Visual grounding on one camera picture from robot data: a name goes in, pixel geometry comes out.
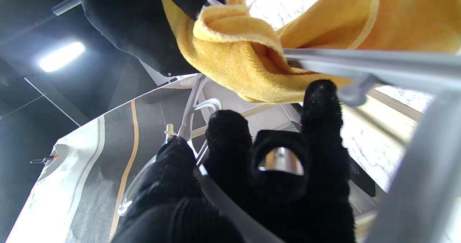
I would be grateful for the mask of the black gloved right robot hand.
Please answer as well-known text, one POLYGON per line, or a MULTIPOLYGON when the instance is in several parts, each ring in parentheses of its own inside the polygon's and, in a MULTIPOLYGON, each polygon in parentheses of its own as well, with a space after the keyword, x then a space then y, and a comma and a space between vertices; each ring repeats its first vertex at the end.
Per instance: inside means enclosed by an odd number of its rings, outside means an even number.
MULTIPOLYGON (((117 49, 165 77, 198 72, 181 54, 161 0, 80 1, 87 20, 117 49)), ((172 1, 192 20, 209 5, 209 0, 172 1)))

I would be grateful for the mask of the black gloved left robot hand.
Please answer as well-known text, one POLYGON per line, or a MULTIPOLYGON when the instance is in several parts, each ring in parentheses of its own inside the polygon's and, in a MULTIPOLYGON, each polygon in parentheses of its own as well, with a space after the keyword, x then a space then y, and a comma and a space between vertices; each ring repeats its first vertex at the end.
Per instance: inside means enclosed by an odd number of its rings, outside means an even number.
MULTIPOLYGON (((209 120, 205 168, 234 203, 287 243, 354 243, 349 203, 350 156, 330 80, 306 89, 301 131, 260 130, 221 110, 209 120)), ((203 194, 196 159, 177 136, 145 172, 113 243, 242 243, 229 216, 203 194)))

